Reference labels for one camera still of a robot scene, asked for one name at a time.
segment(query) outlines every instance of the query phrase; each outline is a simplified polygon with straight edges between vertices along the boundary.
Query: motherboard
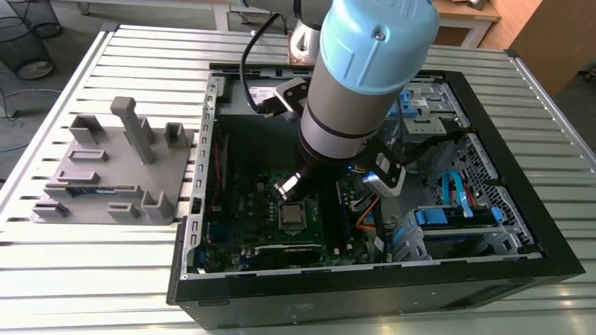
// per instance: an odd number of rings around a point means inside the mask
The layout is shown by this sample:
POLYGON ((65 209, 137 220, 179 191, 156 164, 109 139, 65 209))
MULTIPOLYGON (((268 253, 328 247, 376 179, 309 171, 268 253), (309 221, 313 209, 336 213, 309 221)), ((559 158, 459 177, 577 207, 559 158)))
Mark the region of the motherboard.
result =
POLYGON ((332 209, 315 194, 300 202, 280 202, 273 185, 289 171, 236 174, 208 213, 205 270, 217 272, 352 265, 369 261, 365 234, 347 220, 357 198, 357 178, 348 172, 335 187, 332 209), (343 212, 340 219, 329 218, 343 212))

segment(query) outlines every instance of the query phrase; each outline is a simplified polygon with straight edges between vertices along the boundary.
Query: gray floor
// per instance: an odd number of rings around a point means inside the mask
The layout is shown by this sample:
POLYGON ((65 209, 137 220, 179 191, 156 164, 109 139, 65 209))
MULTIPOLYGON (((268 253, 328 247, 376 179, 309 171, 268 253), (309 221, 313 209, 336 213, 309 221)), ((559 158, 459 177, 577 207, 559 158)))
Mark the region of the gray floor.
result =
MULTIPOLYGON (((0 87, 11 93, 20 89, 63 89, 80 59, 97 35, 104 22, 139 24, 157 27, 215 29, 213 15, 209 10, 179 8, 107 5, 95 3, 91 15, 81 16, 73 2, 53 1, 55 11, 64 26, 64 34, 45 41, 45 46, 56 63, 56 71, 45 79, 21 81, 0 64, 0 87)), ((13 13, 4 1, 0 1, 0 17, 13 13)), ((231 29, 251 31, 263 23, 265 17, 248 18, 255 25, 241 25, 237 15, 231 15, 231 29)), ((273 33, 283 32, 280 21, 272 26, 273 33)), ((8 109, 19 110, 20 118, 8 122, 0 117, 0 151, 17 147, 31 140, 55 101, 52 94, 31 93, 8 99, 8 109)), ((573 122, 592 149, 596 149, 596 83, 587 84, 577 77, 556 98, 561 110, 573 122)), ((0 179, 7 178, 23 150, 0 153, 0 179)))

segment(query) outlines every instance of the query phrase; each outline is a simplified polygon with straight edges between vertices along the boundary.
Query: blue cable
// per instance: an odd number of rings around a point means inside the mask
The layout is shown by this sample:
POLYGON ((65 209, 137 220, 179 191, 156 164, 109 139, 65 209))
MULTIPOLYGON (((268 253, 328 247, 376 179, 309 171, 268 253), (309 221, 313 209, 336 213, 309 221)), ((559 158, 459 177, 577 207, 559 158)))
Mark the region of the blue cable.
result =
POLYGON ((475 216, 472 213, 472 209, 469 208, 468 196, 465 195, 464 182, 461 181, 461 177, 456 171, 447 171, 443 175, 443 204, 451 204, 451 195, 449 195, 449 178, 453 179, 456 183, 456 193, 457 193, 457 204, 461 205, 464 209, 464 217, 471 218, 475 216))
POLYGON ((29 145, 29 143, 21 145, 20 147, 12 148, 12 149, 4 149, 4 150, 0 150, 0 154, 3 154, 4 152, 11 152, 11 151, 23 149, 23 148, 27 147, 28 145, 29 145))

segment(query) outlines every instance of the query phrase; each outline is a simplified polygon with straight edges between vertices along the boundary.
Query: aluminum extrusion table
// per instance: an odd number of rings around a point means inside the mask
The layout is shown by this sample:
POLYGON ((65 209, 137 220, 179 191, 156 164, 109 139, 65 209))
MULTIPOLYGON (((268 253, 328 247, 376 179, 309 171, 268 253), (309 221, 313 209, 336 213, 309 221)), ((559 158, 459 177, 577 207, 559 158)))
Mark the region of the aluminum extrusion table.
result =
MULTIPOLYGON (((181 122, 200 130, 208 64, 237 62, 249 38, 133 26, 100 32, 0 192, 0 333, 204 332, 165 304, 175 225, 43 225, 29 216, 72 140, 65 129, 72 118, 91 113, 112 126, 119 120, 109 102, 132 96, 152 126, 181 122)), ((287 39, 275 35, 265 35, 248 58, 276 64, 287 59, 287 39)), ((519 59, 500 51, 436 47, 424 68, 465 74, 588 273, 477 310, 244 329, 243 334, 593 334, 595 155, 519 59)), ((177 217, 188 210, 189 189, 185 183, 177 217)))

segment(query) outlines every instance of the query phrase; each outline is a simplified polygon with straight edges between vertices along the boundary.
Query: green circuit board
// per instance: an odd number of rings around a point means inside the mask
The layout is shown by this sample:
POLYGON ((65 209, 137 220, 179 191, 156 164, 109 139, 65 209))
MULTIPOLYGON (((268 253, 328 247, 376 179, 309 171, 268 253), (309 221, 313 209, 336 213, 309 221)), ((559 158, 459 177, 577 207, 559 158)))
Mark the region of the green circuit board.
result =
MULTIPOLYGON (((283 203, 277 200, 273 185, 288 172, 237 174, 228 180, 221 195, 221 207, 215 207, 208 221, 207 267, 212 271, 243 271, 247 262, 260 246, 320 246, 316 261, 296 267, 351 265, 368 260, 365 242, 352 239, 349 250, 337 250, 325 245, 325 227, 320 196, 312 195, 300 202, 283 203)), ((345 180, 345 196, 356 188, 355 181, 345 180)))

